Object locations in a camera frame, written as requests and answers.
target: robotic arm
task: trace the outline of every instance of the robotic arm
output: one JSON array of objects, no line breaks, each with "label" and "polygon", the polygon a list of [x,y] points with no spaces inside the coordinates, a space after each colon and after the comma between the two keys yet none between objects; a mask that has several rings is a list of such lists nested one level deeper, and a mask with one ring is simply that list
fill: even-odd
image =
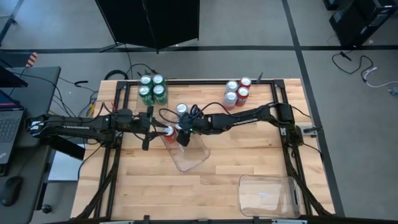
[{"label": "robotic arm", "polygon": [[[271,108],[275,108],[279,119],[271,115]],[[285,103],[269,103],[256,109],[247,110],[234,114],[203,114],[194,107],[191,113],[185,113],[180,118],[178,125],[181,130],[178,132],[177,141],[187,146],[190,141],[190,134],[221,134],[231,128],[256,121],[267,121],[278,128],[285,128],[289,135],[291,144],[302,145],[303,136],[298,126],[294,124],[292,107]]]},{"label": "robotic arm", "polygon": [[36,138],[51,136],[73,136],[95,139],[99,143],[113,147],[117,132],[145,134],[142,149],[148,150],[149,142],[157,136],[166,134],[150,132],[151,126],[166,128],[167,126],[152,117],[154,108],[148,107],[147,112],[133,115],[129,109],[121,109],[95,118],[70,118],[57,115],[42,115],[31,120],[28,131]]}]

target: floor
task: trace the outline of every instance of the floor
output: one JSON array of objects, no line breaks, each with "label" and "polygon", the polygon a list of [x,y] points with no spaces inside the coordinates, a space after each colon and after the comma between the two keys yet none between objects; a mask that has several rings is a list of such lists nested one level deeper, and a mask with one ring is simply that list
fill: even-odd
[{"label": "floor", "polygon": [[[12,10],[16,2],[0,3],[0,14]],[[290,8],[298,42],[290,34],[286,6]],[[256,78],[261,72],[264,72],[263,78],[302,78],[307,96],[311,98],[313,92],[317,104],[345,215],[398,220],[395,210],[398,201],[398,164],[395,162],[398,98],[388,93],[389,87],[394,85],[370,88],[362,82],[359,73],[347,75],[338,70],[331,57],[339,51],[295,51],[298,44],[338,46],[338,39],[328,23],[332,14],[325,9],[322,0],[201,0],[200,41],[192,40],[178,46],[280,48],[217,50],[215,47],[158,55],[153,52],[129,54],[133,63],[147,63],[167,78]],[[63,51],[98,49],[113,43],[94,0],[26,0],[16,20],[19,25],[11,27],[0,50],[26,53],[25,49],[35,49],[41,52],[35,66],[60,66],[62,78],[74,82],[88,80],[87,87],[98,89],[109,71],[129,67],[127,53],[68,54]],[[398,45],[397,25],[396,14],[365,45]],[[301,53],[303,61],[297,57]],[[398,80],[398,50],[358,50],[349,54],[352,62],[340,57],[336,62],[346,70],[354,70],[361,55],[371,58],[378,67],[368,78],[371,84]],[[365,67],[369,62],[364,60],[363,63]],[[137,78],[135,72],[144,70],[134,71],[134,78]],[[89,91],[61,80],[58,87],[65,103],[75,113],[87,104]],[[63,114],[57,105],[52,105],[52,110]],[[36,212],[32,223],[67,219],[75,189],[76,182],[50,184],[45,203],[55,209],[49,215]]]}]

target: wooden tabletop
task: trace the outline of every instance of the wooden tabletop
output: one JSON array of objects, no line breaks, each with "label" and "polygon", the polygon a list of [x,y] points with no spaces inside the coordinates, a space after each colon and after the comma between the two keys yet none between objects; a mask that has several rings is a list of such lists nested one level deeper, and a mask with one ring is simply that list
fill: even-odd
[{"label": "wooden tabletop", "polygon": [[[284,81],[289,103],[309,114],[300,79]],[[111,107],[115,89],[116,81],[101,82],[96,111],[102,102]],[[169,108],[174,109],[178,103],[186,103],[189,107],[197,104],[202,108],[213,101],[222,102],[223,93],[224,85],[172,85],[169,86]],[[134,110],[136,101],[137,87],[134,86],[128,108]],[[231,113],[257,108],[271,101],[271,88],[253,85],[245,106],[235,108]],[[205,112],[224,113],[217,105],[210,106]],[[294,116],[298,125],[309,126],[312,123],[310,118],[295,110]],[[220,135],[201,138],[211,152],[209,158],[188,172],[180,172],[160,138],[150,142],[149,151],[143,151],[141,141],[133,134],[125,133],[112,220],[142,220],[144,215],[150,215],[151,220],[250,218],[245,217],[238,207],[239,178],[244,174],[287,175],[279,130],[267,122],[245,124]],[[304,141],[318,147],[316,138],[304,137]],[[97,147],[88,146],[85,157]],[[301,146],[300,154],[308,188],[333,213],[319,153]],[[103,156],[104,149],[100,149],[82,167],[71,217],[78,215],[97,191]],[[107,199],[106,192],[102,215],[105,214]]]}]

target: clear plastic container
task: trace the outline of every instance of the clear plastic container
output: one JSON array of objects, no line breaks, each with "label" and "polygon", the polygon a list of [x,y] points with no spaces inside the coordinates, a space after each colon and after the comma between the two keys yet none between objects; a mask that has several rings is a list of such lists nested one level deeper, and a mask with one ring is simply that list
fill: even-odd
[{"label": "clear plastic container", "polygon": [[[168,121],[178,121],[178,116],[173,113],[166,112],[166,114],[162,115]],[[157,120],[167,126],[172,126],[174,128],[176,134],[175,141],[170,141],[170,138],[167,139],[165,136],[161,136],[161,138],[179,171],[186,172],[209,158],[210,150],[205,146],[205,143],[203,143],[201,140],[200,135],[191,133],[189,144],[186,147],[181,146],[177,142],[178,132],[175,127],[176,124],[170,123],[162,118]]]},{"label": "clear plastic container", "polygon": [[293,177],[243,175],[239,208],[247,217],[298,218],[300,202]]}]

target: soda can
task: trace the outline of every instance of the soda can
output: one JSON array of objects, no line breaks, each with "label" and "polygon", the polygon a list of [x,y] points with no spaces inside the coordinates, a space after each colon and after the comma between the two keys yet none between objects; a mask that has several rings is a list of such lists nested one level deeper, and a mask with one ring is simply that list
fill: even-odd
[{"label": "soda can", "polygon": [[227,110],[231,110],[235,107],[236,100],[238,100],[238,96],[235,92],[226,93],[224,96],[223,106]]},{"label": "soda can", "polygon": [[175,130],[176,130],[176,132],[180,132],[180,130],[182,130],[182,128],[180,127],[180,125],[179,124],[176,124],[175,126],[174,126],[174,128],[175,128]]},{"label": "soda can", "polygon": [[226,84],[226,89],[225,89],[225,93],[229,93],[229,92],[236,92],[236,90],[238,90],[239,85],[236,81],[231,80],[228,81],[228,83]]},{"label": "soda can", "polygon": [[161,74],[155,75],[155,76],[152,78],[152,81],[154,82],[154,85],[155,85],[155,86],[161,85],[161,86],[163,86],[163,87],[166,87],[166,84],[165,84],[163,75],[161,75]]},{"label": "soda can", "polygon": [[236,106],[243,106],[249,97],[249,90],[246,87],[241,87],[238,89],[238,100],[236,101]]},{"label": "soda can", "polygon": [[183,115],[184,113],[189,113],[189,108],[185,103],[179,103],[176,107],[177,114]]},{"label": "soda can", "polygon": [[145,105],[151,106],[155,103],[154,98],[152,97],[152,93],[150,92],[150,88],[148,86],[140,87],[138,89],[138,94]]},{"label": "soda can", "polygon": [[167,103],[167,94],[163,86],[157,85],[154,87],[154,98],[156,102],[160,105],[164,105]]},{"label": "soda can", "polygon": [[174,143],[175,140],[177,139],[177,135],[175,133],[175,130],[173,127],[168,126],[167,128],[163,129],[163,132],[167,133],[163,135],[163,138],[168,142],[168,143]]},{"label": "soda can", "polygon": [[246,87],[247,89],[250,89],[251,86],[251,79],[248,77],[243,77],[241,78],[241,81],[239,81],[239,87]]},{"label": "soda can", "polygon": [[150,90],[152,89],[152,87],[154,87],[152,79],[150,78],[149,75],[143,75],[140,79],[140,82],[141,86],[148,86]]}]

